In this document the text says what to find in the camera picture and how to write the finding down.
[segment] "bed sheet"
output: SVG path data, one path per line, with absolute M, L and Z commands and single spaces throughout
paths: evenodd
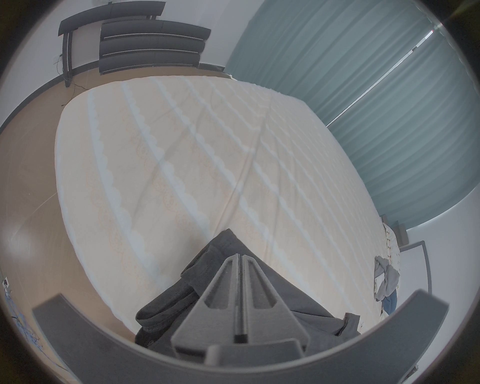
M 302 101 L 214 77 L 105 84 L 65 107 L 55 169 L 77 257 L 134 333 L 136 312 L 227 228 L 334 316 L 359 314 L 362 332 L 379 322 L 382 222 Z

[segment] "mattress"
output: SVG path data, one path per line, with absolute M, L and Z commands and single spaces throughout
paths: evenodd
M 136 312 L 227 228 L 334 316 L 360 315 L 362 332 L 379 322 L 384 227 L 302 101 L 214 77 L 101 85 L 63 110 L 55 170 L 76 255 L 134 333 Z

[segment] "blue cloth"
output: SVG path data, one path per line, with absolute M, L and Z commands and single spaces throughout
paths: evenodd
M 393 311 L 396 309 L 396 289 L 390 296 L 382 300 L 382 306 L 388 315 L 393 313 Z

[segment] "garment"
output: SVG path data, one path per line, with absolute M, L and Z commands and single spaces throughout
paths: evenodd
M 330 349 L 358 336 L 360 316 L 346 313 L 343 320 L 286 281 L 256 257 L 230 229 L 211 240 L 188 264 L 180 280 L 145 305 L 136 315 L 142 326 L 135 343 L 153 351 L 175 356 L 170 338 L 203 294 L 228 257 L 253 257 L 294 316 L 310 335 L 306 355 Z
M 385 297 L 390 296 L 396 289 L 398 279 L 400 278 L 398 271 L 388 263 L 387 259 L 376 256 L 373 277 L 377 278 L 382 273 L 384 274 L 384 280 L 377 289 L 377 293 L 375 293 L 377 301 L 382 301 Z
M 391 315 L 396 309 L 396 289 L 390 296 L 385 297 L 382 300 L 382 307 L 387 314 Z

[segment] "curtain fold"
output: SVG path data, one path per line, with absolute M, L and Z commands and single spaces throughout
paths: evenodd
M 226 72 L 328 124 L 433 27 L 408 0 L 266 0 Z M 329 129 L 378 213 L 407 228 L 480 182 L 480 97 L 438 30 Z

